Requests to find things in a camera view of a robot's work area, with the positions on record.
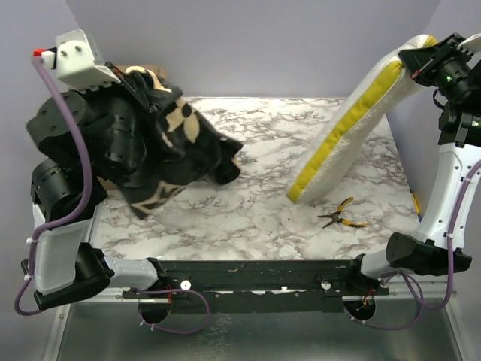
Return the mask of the black yellow flower pillowcase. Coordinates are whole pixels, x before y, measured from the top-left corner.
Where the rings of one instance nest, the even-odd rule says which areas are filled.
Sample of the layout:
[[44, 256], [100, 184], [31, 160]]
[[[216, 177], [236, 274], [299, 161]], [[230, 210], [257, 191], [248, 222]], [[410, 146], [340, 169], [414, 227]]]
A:
[[153, 163], [140, 183], [119, 186], [138, 219], [147, 218], [196, 181], [226, 185], [240, 176], [234, 158], [243, 144], [215, 129], [184, 99], [179, 86], [141, 65], [123, 67], [121, 72], [147, 99], [145, 135], [153, 137], [153, 149], [148, 153]]

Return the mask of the white pillow yellow edge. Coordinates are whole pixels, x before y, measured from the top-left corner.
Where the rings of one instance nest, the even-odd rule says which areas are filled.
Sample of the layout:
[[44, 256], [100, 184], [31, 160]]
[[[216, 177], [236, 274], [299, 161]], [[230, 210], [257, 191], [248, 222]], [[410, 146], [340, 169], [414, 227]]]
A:
[[383, 116], [420, 90], [410, 79], [399, 53], [423, 50], [436, 43], [432, 35], [417, 35], [373, 66], [301, 154], [286, 189], [291, 202], [321, 199], [342, 181]]

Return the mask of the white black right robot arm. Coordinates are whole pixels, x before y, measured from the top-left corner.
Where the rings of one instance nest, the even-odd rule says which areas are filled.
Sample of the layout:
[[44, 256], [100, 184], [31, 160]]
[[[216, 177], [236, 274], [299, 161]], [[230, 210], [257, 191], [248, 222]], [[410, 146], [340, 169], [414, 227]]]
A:
[[412, 235], [393, 233], [384, 251], [364, 255], [360, 268], [346, 274], [351, 293], [362, 294], [373, 279], [400, 270], [452, 279], [469, 269], [464, 228], [480, 181], [480, 66], [470, 68], [468, 62], [479, 51], [478, 34], [464, 38], [457, 33], [431, 47], [400, 51], [410, 78], [446, 98], [438, 123], [437, 177]]

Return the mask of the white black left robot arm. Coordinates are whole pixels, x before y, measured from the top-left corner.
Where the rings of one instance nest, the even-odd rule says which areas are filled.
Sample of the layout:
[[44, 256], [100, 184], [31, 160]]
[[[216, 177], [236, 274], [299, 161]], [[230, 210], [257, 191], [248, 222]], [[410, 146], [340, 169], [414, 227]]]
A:
[[160, 262], [106, 255], [89, 242], [97, 207], [114, 183], [139, 216], [174, 191], [165, 166], [179, 155], [163, 114], [180, 88], [142, 67], [114, 70], [95, 90], [54, 90], [27, 131], [45, 160], [32, 172], [35, 229], [22, 267], [39, 311], [83, 301], [111, 288], [159, 296], [168, 286]]

